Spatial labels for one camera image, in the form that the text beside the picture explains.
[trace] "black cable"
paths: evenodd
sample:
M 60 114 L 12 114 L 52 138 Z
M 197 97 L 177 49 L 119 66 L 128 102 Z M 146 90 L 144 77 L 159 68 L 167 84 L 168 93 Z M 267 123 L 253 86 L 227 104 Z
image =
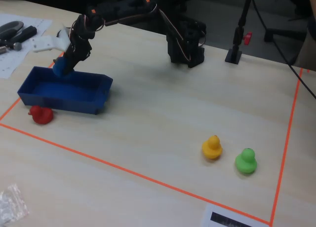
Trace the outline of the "black cable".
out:
M 205 43 L 206 43 L 206 33 L 204 33 L 204 31 L 202 31 L 202 34 L 204 35 L 204 41 L 203 41 L 203 43 L 199 46 L 200 48 L 202 48 L 203 45 L 205 45 Z
M 259 10 L 257 8 L 257 5 L 255 3 L 255 0 L 252 0 L 252 3 L 253 3 L 253 7 L 255 8 L 257 14 L 258 14 L 258 17 L 261 21 L 261 24 L 263 25 L 263 27 L 265 28 L 265 30 L 267 31 L 268 28 L 266 26 L 266 24 L 264 23 L 260 13 L 259 13 Z M 290 63 L 288 62 L 288 60 L 286 59 L 285 55 L 282 53 L 280 47 L 277 45 L 276 41 L 274 40 L 274 38 L 272 38 L 272 42 L 275 44 L 277 50 L 279 51 L 279 53 L 281 54 L 282 58 L 285 60 L 286 64 L 290 67 L 290 69 L 294 72 L 294 74 L 297 76 L 297 78 L 300 80 L 300 82 L 303 84 L 303 86 L 305 86 L 305 88 L 310 92 L 310 94 L 314 97 L 314 99 L 316 99 L 316 95 L 311 91 L 311 89 L 309 89 L 309 87 L 303 82 L 303 80 L 301 79 L 301 77 L 296 73 L 296 71 L 294 70 L 294 68 L 290 65 Z

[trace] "rubber duck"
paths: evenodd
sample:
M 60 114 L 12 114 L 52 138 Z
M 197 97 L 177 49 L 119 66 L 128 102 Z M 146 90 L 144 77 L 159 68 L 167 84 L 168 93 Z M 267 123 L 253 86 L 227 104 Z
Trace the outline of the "rubber duck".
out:
M 257 168 L 257 161 L 255 159 L 255 152 L 253 149 L 246 148 L 235 159 L 236 168 L 245 174 L 254 172 Z
M 38 105 L 30 108 L 29 115 L 33 116 L 34 122 L 37 124 L 48 124 L 53 120 L 53 110 L 49 108 L 41 108 Z
M 223 148 L 217 136 L 211 136 L 202 145 L 202 151 L 206 158 L 216 159 L 222 154 Z

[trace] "black stand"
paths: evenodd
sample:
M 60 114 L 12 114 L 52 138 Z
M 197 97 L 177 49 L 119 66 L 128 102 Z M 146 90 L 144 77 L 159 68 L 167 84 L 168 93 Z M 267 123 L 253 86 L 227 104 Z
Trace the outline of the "black stand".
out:
M 238 26 L 235 29 L 235 35 L 233 39 L 233 48 L 231 48 L 226 56 L 225 62 L 228 63 L 234 63 L 238 64 L 240 57 L 241 57 L 241 51 L 239 51 L 239 45 L 242 42 L 243 39 L 243 27 L 246 24 L 246 17 L 248 14 L 248 10 L 250 7 L 251 0 L 246 0 L 245 5 L 243 6 L 241 18 L 238 21 Z

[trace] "yellow rubber duck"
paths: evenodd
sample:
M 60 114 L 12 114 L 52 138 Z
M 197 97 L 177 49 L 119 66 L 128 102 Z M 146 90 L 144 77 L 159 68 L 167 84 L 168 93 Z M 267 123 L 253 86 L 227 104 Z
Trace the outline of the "yellow rubber duck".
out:
M 219 157 L 223 151 L 219 138 L 217 136 L 211 136 L 206 142 L 203 143 L 202 151 L 205 157 L 208 159 L 216 159 Z

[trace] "wire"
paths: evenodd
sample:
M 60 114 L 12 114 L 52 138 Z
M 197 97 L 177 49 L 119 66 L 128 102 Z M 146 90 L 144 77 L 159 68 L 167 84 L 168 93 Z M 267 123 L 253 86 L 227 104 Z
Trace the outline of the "wire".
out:
M 87 29 L 86 26 L 85 26 L 86 18 L 87 18 L 87 16 L 84 15 L 84 18 L 83 18 L 83 25 L 84 25 L 84 28 L 88 31 L 88 29 Z M 97 31 L 102 30 L 103 27 L 104 27 L 104 25 L 105 25 L 105 20 L 104 20 L 103 18 L 102 18 L 102 20 L 103 20 L 102 26 L 100 26 L 100 27 L 99 27 L 97 30 L 95 30 L 95 31 L 88 31 L 88 32 L 90 32 L 90 33 L 95 33 L 95 32 L 97 32 Z
M 206 33 L 204 31 L 202 31 L 202 34 L 204 35 L 204 41 L 203 43 L 199 46 L 200 48 L 205 44 L 206 42 Z
M 268 28 L 266 26 L 266 24 L 264 23 L 259 10 L 257 8 L 256 2 L 255 0 L 252 0 L 253 3 L 253 7 L 255 8 L 257 15 L 261 21 L 261 24 L 263 25 L 263 27 L 265 28 L 265 30 L 267 31 Z M 293 67 L 290 65 L 290 63 L 288 62 L 288 60 L 286 59 L 285 55 L 283 54 L 283 52 L 281 51 L 280 47 L 278 46 L 278 44 L 276 43 L 276 41 L 274 40 L 274 38 L 272 38 L 272 42 L 275 44 L 277 50 L 279 51 L 281 57 L 284 59 L 284 61 L 287 63 L 287 65 L 290 67 L 290 69 L 294 72 L 294 74 L 297 76 L 297 78 L 300 80 L 300 82 L 302 83 L 302 85 L 310 92 L 310 94 L 314 97 L 314 99 L 316 99 L 316 95 L 309 89 L 309 87 L 303 82 L 303 80 L 301 79 L 301 77 L 296 73 L 296 71 L 293 69 Z
M 73 24 L 72 24 L 72 25 L 71 25 L 71 27 L 70 27 L 70 31 L 69 31 L 69 39 L 70 39 L 71 31 L 73 31 L 73 30 L 74 30 L 74 25 L 75 25 L 76 21 L 74 21 L 74 22 L 73 22 Z
M 172 25 L 172 27 L 175 29 L 175 31 L 176 31 L 176 32 L 178 33 L 178 35 L 180 36 L 181 40 L 183 40 L 182 35 L 179 33 L 178 29 L 172 24 L 172 22 L 169 20 L 169 18 L 167 17 L 167 15 L 166 15 L 162 10 L 159 9 L 159 11 L 163 14 L 163 17 L 164 17 L 165 19 L 167 19 L 167 21 Z
M 181 47 L 181 45 L 180 45 L 180 43 L 179 43 L 179 41 L 178 41 L 178 39 L 176 38 L 176 40 L 177 40 L 177 43 L 178 43 L 178 45 L 179 45 L 179 47 L 180 47 L 180 49 L 181 49 L 181 51 L 182 51 L 182 53 L 183 53 L 183 56 L 186 58 L 186 60 L 187 61 L 191 61 L 191 55 L 189 55 L 189 58 L 186 56 L 186 54 L 184 53 L 184 51 L 183 51 L 183 49 L 182 49 L 182 47 Z
M 153 13 L 156 9 L 157 9 L 157 4 L 156 6 L 154 7 L 154 9 L 149 12 L 149 13 L 144 13 L 144 14 L 138 14 L 138 15 L 134 15 L 134 16 L 127 16 L 127 17 L 124 17 L 124 18 L 120 18 L 120 19 L 117 19 L 117 20 L 114 20 L 114 21 L 109 21 L 109 22 L 105 22 L 104 25 L 107 26 L 111 23 L 119 23 L 120 21 L 122 20 L 126 20 L 126 19 L 129 19 L 129 18 L 134 18 L 134 17 L 140 17 L 140 16 L 145 16 L 145 15 L 150 15 L 151 13 Z
M 167 15 L 166 15 L 162 10 L 159 9 L 159 11 L 160 11 L 162 17 L 165 18 L 165 19 L 170 23 L 170 25 L 174 28 L 174 30 L 178 33 L 178 35 L 180 36 L 181 40 L 183 41 L 182 35 L 179 33 L 178 29 L 172 24 L 172 22 L 169 20 L 169 18 L 167 17 Z M 178 43 L 178 45 L 179 45 L 179 48 L 181 49 L 181 52 L 182 52 L 183 56 L 186 58 L 186 60 L 187 60 L 188 62 L 190 62 L 190 61 L 191 61 L 191 55 L 189 55 L 189 57 L 187 57 L 187 55 L 185 54 L 183 48 L 181 47 L 181 45 L 180 45 L 180 43 L 179 43 L 179 40 L 178 40 L 177 38 L 176 38 L 176 40 L 177 40 L 177 43 Z

